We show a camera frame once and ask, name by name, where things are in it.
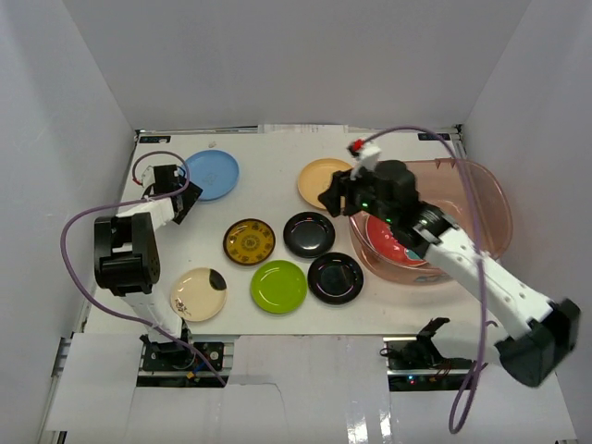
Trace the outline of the light blue plastic plate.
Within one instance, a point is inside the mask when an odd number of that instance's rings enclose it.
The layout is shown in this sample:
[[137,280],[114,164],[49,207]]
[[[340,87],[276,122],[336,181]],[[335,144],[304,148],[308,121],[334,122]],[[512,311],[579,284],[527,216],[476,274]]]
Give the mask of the light blue plastic plate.
[[229,153],[210,149],[191,155],[185,161],[191,183],[203,190],[199,200],[209,202],[229,194],[237,185],[240,167]]

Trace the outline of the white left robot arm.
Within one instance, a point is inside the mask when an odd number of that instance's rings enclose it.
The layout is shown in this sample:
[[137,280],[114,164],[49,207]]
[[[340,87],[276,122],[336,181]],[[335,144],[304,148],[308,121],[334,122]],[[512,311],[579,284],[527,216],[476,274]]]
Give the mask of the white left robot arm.
[[153,182],[142,202],[116,216],[101,216],[93,225],[94,275],[98,286],[110,290],[148,322],[152,343],[164,343],[164,358],[184,369],[195,358],[195,346],[181,338],[183,321],[156,287],[161,274],[155,232],[185,219],[203,190],[183,178],[174,165],[153,168]]

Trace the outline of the red teal floral plate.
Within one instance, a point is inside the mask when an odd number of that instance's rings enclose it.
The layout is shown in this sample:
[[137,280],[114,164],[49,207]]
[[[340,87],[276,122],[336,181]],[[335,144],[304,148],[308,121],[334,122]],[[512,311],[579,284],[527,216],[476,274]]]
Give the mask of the red teal floral plate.
[[366,237],[370,246],[385,260],[395,265],[412,268],[426,265],[426,261],[403,247],[392,235],[389,225],[375,216],[367,216]]

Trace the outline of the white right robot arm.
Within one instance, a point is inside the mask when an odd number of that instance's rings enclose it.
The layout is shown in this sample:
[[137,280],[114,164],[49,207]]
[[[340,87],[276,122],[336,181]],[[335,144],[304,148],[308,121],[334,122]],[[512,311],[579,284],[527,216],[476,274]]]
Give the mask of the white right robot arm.
[[527,387],[540,386],[575,349],[580,307],[520,281],[482,250],[479,227],[466,233],[418,184],[403,162],[388,160],[333,173],[318,200],[332,216],[365,212],[387,223],[402,246],[470,292],[507,333],[494,345],[501,367]]

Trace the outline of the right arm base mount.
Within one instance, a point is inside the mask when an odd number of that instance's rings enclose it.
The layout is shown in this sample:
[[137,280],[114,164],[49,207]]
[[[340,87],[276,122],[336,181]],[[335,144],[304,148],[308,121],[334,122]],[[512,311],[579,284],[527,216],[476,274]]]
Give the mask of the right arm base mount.
[[442,355],[433,342],[449,318],[431,319],[414,336],[384,337],[379,355],[386,360],[388,388],[394,392],[449,391],[461,387],[470,360]]

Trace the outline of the orange plastic plate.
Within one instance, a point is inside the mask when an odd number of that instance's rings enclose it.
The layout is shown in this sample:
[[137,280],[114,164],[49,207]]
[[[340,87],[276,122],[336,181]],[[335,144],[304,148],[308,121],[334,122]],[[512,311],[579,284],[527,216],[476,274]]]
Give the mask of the orange plastic plate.
[[316,159],[306,165],[298,177],[299,194],[311,206],[325,211],[326,208],[319,202],[318,195],[328,189],[335,172],[351,168],[350,164],[336,158]]

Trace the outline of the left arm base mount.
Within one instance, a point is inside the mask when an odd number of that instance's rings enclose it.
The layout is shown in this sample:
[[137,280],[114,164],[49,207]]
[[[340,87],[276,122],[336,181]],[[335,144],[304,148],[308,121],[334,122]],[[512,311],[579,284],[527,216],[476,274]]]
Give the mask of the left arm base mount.
[[147,334],[140,336],[142,357],[136,386],[161,389],[221,389],[228,382],[224,376],[225,343],[194,342],[200,355],[176,342],[157,343]]

